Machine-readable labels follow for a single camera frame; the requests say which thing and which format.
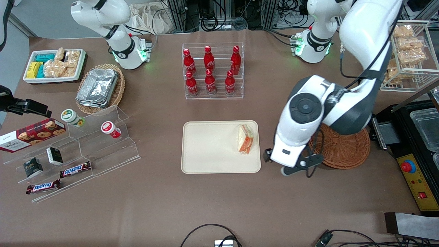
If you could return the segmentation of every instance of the coca-cola bottle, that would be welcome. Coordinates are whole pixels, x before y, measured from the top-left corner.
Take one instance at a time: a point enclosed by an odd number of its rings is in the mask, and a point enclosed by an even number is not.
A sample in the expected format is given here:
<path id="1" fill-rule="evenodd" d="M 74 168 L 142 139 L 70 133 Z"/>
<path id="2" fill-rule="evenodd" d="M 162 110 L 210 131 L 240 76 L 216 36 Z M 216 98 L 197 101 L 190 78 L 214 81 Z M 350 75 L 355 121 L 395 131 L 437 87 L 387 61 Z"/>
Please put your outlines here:
<path id="1" fill-rule="evenodd" d="M 186 71 L 192 72 L 192 75 L 195 76 L 197 74 L 197 69 L 195 68 L 195 61 L 192 58 L 189 49 L 184 49 L 183 55 L 184 55 L 184 60 L 183 60 L 184 68 L 186 69 Z"/>
<path id="2" fill-rule="evenodd" d="M 210 46 L 206 45 L 204 47 L 204 66 L 206 69 L 212 70 L 212 72 L 215 71 L 215 58 L 213 57 L 211 53 L 212 49 Z"/>
<path id="3" fill-rule="evenodd" d="M 197 81 L 192 76 L 192 72 L 186 72 L 186 87 L 189 95 L 198 95 L 200 92 L 198 91 Z"/>
<path id="4" fill-rule="evenodd" d="M 235 94 L 235 78 L 233 78 L 232 70 L 227 71 L 225 83 L 227 96 L 233 96 Z"/>
<path id="5" fill-rule="evenodd" d="M 241 55 L 239 55 L 239 46 L 235 45 L 233 47 L 233 54 L 230 58 L 230 69 L 234 75 L 239 74 L 239 69 L 241 68 Z"/>
<path id="6" fill-rule="evenodd" d="M 207 93 L 209 95 L 216 94 L 215 78 L 213 78 L 211 69 L 206 69 L 206 78 L 204 79 L 204 82 L 206 82 Z"/>

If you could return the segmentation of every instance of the red emergency stop button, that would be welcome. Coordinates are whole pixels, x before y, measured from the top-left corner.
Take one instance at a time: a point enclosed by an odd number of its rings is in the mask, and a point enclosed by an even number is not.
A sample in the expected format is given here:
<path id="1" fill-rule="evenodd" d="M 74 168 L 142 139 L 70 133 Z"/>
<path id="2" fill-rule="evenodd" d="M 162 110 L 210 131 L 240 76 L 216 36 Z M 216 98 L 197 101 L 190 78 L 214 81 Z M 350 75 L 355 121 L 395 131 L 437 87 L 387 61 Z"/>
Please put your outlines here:
<path id="1" fill-rule="evenodd" d="M 401 170 L 408 173 L 415 173 L 416 166 L 414 165 L 413 161 L 405 160 L 404 162 L 401 163 Z"/>
<path id="2" fill-rule="evenodd" d="M 427 194 L 425 192 L 419 192 L 419 198 L 421 199 L 427 198 Z"/>

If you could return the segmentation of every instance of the snickers bar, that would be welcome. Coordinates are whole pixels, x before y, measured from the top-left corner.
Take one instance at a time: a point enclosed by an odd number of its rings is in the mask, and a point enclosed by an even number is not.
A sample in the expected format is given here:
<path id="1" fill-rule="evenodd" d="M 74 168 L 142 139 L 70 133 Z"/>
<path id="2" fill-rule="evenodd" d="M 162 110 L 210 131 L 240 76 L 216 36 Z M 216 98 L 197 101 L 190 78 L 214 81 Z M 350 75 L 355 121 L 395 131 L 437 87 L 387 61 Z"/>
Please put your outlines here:
<path id="1" fill-rule="evenodd" d="M 91 162 L 90 161 L 85 162 L 84 164 L 81 164 L 79 166 L 69 168 L 65 171 L 61 171 L 59 178 L 63 178 L 65 176 L 73 175 L 73 174 L 78 173 L 80 171 L 85 171 L 85 170 L 89 170 L 89 169 L 91 169 Z"/>
<path id="2" fill-rule="evenodd" d="M 61 182 L 59 181 L 59 179 L 57 179 L 50 183 L 45 183 L 40 185 L 29 185 L 28 188 L 26 189 L 26 194 L 29 195 L 36 192 L 59 189 L 60 187 L 61 187 Z"/>

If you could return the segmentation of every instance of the aluminum foil container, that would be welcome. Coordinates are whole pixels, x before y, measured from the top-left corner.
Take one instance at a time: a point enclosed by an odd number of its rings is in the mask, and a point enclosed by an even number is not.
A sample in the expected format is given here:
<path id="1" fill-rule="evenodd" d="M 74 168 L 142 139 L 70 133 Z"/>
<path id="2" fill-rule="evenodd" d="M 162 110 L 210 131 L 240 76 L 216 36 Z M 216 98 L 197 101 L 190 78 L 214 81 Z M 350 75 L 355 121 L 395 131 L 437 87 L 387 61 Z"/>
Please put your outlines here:
<path id="1" fill-rule="evenodd" d="M 108 107 L 117 77 L 117 72 L 112 69 L 91 70 L 76 96 L 77 102 L 91 107 Z"/>

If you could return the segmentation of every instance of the yellow control panel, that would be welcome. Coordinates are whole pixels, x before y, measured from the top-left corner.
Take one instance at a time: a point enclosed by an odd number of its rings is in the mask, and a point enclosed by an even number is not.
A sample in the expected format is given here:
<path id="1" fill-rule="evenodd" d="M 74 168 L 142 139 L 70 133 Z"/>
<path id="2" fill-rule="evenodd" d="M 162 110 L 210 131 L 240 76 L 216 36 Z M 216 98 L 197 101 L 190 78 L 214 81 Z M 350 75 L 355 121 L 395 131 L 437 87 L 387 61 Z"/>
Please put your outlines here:
<path id="1" fill-rule="evenodd" d="M 403 171 L 404 178 L 410 187 L 413 197 L 421 211 L 439 211 L 439 205 L 419 169 L 413 154 L 396 159 Z"/>

